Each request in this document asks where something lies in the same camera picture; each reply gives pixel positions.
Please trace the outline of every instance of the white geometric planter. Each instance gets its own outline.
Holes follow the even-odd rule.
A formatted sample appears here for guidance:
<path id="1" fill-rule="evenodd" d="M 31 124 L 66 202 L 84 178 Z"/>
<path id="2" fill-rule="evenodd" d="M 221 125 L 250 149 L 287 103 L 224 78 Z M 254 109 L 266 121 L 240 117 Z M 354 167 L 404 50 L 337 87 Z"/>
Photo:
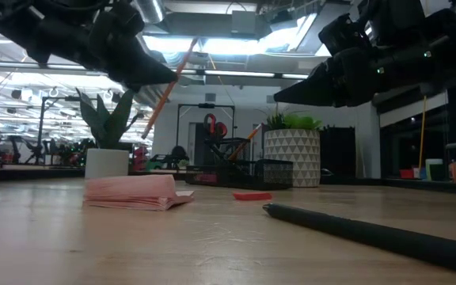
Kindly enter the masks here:
<path id="1" fill-rule="evenodd" d="M 265 132 L 265 158 L 293 163 L 293 187 L 317 187 L 321 178 L 320 133 L 311 130 Z"/>
<path id="2" fill-rule="evenodd" d="M 85 178 L 127 176 L 128 162 L 127 150 L 88 149 Z"/>

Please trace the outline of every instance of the table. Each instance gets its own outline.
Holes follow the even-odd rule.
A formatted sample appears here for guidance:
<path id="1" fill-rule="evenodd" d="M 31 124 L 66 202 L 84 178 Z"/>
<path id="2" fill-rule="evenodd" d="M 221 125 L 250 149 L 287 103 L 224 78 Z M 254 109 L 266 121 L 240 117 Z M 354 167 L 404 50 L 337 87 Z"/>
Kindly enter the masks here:
<path id="1" fill-rule="evenodd" d="M 167 212 L 82 207 L 83 180 L 0 183 L 0 284 L 437 284 L 456 272 L 269 218 L 177 182 Z M 456 195 L 326 185 L 274 201 L 456 239 Z"/>

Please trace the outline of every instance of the snake plant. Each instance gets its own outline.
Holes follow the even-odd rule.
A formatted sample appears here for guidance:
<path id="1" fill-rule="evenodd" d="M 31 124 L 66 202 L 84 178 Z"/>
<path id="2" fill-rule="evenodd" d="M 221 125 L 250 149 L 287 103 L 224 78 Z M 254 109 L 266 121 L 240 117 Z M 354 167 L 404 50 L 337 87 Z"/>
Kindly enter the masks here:
<path id="1" fill-rule="evenodd" d="M 127 125 L 133 104 L 135 92 L 128 90 L 121 98 L 112 114 L 108 112 L 103 99 L 97 95 L 97 107 L 94 108 L 91 99 L 83 92 L 77 89 L 80 97 L 80 113 L 82 119 L 91 128 L 91 133 L 96 139 L 97 145 L 101 149 L 116 149 L 120 138 L 129 130 L 136 120 L 143 118 L 143 113 L 136 114 Z"/>

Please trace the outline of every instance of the yellow stick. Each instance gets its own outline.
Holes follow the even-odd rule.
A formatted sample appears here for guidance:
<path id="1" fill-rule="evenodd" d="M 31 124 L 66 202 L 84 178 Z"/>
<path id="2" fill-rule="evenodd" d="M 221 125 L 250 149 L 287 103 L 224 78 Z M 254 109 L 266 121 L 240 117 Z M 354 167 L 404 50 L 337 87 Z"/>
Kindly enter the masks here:
<path id="1" fill-rule="evenodd" d="M 249 135 L 249 137 L 247 137 L 248 140 L 253 139 L 253 137 L 257 134 L 258 130 L 260 130 L 261 125 L 262 125 L 262 123 L 260 123 L 260 124 L 258 125 L 258 127 L 256 127 L 256 128 L 253 130 L 253 132 Z M 241 150 L 244 148 L 244 146 L 245 146 L 246 144 L 247 144 L 247 142 L 241 143 L 241 145 L 238 146 L 238 148 L 230 155 L 230 157 L 228 158 L 228 160 L 234 161 L 235 159 L 237 159 L 238 153 L 241 152 Z"/>
<path id="2" fill-rule="evenodd" d="M 418 162 L 418 169 L 421 173 L 421 161 L 424 155 L 424 132 L 425 132 L 425 112 L 427 111 L 427 96 L 424 96 L 424 112 L 421 116 L 421 140 L 420 140 L 420 162 Z"/>
<path id="3" fill-rule="evenodd" d="M 191 42 L 191 46 L 189 46 L 188 52 L 184 55 L 184 59 L 182 60 L 182 63 L 180 66 L 177 68 L 177 80 L 181 77 L 182 70 L 186 66 L 186 63 L 188 63 L 189 56 L 191 56 L 191 53 L 193 52 L 193 48 L 196 46 L 196 43 L 198 42 L 198 38 L 195 38 Z M 156 109 L 154 110 L 154 113 L 152 114 L 152 117 L 149 119 L 149 123 L 146 126 L 146 130 L 143 132 L 142 139 L 145 139 L 149 133 L 152 127 L 154 126 L 154 123 L 156 122 L 156 119 L 159 116 L 159 113 L 162 111 L 163 106 L 166 103 L 166 99 L 170 96 L 172 93 L 173 87 L 176 85 L 177 82 L 170 82 L 168 84 L 168 87 L 166 88 L 165 92 L 163 92 L 163 96 L 161 97 L 161 100 L 159 101 L 158 105 L 156 106 Z"/>

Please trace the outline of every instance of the table surface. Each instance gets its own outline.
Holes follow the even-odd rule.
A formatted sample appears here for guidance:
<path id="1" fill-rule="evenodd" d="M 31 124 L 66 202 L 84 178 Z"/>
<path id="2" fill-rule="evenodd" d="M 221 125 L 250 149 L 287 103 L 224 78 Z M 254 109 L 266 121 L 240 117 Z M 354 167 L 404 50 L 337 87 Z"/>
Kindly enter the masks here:
<path id="1" fill-rule="evenodd" d="M 82 207 L 83 180 L 0 183 L 0 285 L 446 284 L 456 272 L 269 218 L 234 189 L 167 212 Z M 456 239 L 456 195 L 326 185 L 274 202 Z"/>

